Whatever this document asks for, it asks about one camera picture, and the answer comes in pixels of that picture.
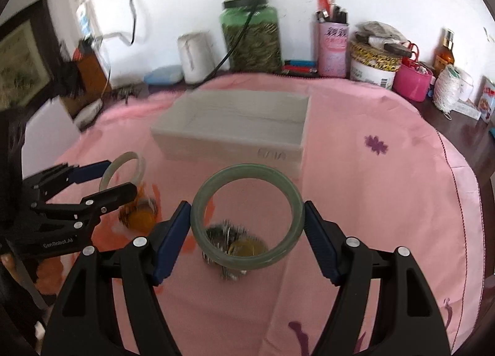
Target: pink can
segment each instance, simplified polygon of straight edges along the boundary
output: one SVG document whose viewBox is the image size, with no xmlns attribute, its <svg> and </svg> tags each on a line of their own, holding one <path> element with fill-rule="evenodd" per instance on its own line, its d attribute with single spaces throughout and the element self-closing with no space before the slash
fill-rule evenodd
<svg viewBox="0 0 495 356">
<path fill-rule="evenodd" d="M 318 73 L 345 78 L 349 25 L 324 22 L 319 26 Z"/>
</svg>

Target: black jar lid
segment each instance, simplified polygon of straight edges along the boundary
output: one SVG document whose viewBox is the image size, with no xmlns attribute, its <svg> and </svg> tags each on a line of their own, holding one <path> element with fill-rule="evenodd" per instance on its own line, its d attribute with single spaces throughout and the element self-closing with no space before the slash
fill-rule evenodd
<svg viewBox="0 0 495 356">
<path fill-rule="evenodd" d="M 223 8 L 239 8 L 239 7 L 252 7 L 256 4 L 256 0 L 227 0 L 223 2 Z M 268 0 L 259 0 L 258 5 L 266 5 Z"/>
</svg>

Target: white box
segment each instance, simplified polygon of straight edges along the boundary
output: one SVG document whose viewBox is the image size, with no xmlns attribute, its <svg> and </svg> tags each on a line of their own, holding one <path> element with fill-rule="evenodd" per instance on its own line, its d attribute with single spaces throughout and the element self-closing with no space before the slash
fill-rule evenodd
<svg viewBox="0 0 495 356">
<path fill-rule="evenodd" d="M 195 91 L 151 127 L 170 160 L 261 163 L 299 177 L 309 98 L 285 92 Z"/>
<path fill-rule="evenodd" d="M 479 120 L 481 117 L 481 112 L 471 102 L 462 102 L 459 100 L 452 110 L 475 120 Z"/>
</svg>

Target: jade bangle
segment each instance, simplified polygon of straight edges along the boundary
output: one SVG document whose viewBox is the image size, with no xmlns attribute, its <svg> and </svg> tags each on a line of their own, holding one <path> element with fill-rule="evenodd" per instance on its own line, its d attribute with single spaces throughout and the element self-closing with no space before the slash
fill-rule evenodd
<svg viewBox="0 0 495 356">
<path fill-rule="evenodd" d="M 225 254 L 211 243 L 204 227 L 204 212 L 211 197 L 224 185 L 240 179 L 258 179 L 273 184 L 285 195 L 292 210 L 292 223 L 284 239 L 268 252 L 253 257 Z M 280 261 L 294 248 L 303 228 L 304 206 L 301 194 L 285 175 L 268 166 L 241 164 L 223 169 L 201 186 L 192 202 L 191 229 L 199 247 L 217 264 L 235 270 L 250 271 Z"/>
</svg>

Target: box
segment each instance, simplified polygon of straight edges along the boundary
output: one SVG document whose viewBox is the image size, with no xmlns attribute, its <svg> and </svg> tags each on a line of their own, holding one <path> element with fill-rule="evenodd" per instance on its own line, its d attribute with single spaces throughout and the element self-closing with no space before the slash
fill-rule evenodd
<svg viewBox="0 0 495 356">
<path fill-rule="evenodd" d="M 457 113 L 464 114 L 465 116 L 468 116 L 468 117 L 475 119 L 475 120 L 479 120 L 481 117 L 481 112 L 470 101 L 462 102 L 459 100 L 454 105 L 454 108 L 452 110 L 457 112 Z"/>
<path fill-rule="evenodd" d="M 169 160 L 220 158 L 261 163 L 297 178 L 309 98 L 285 92 L 195 91 L 151 127 Z"/>
</svg>

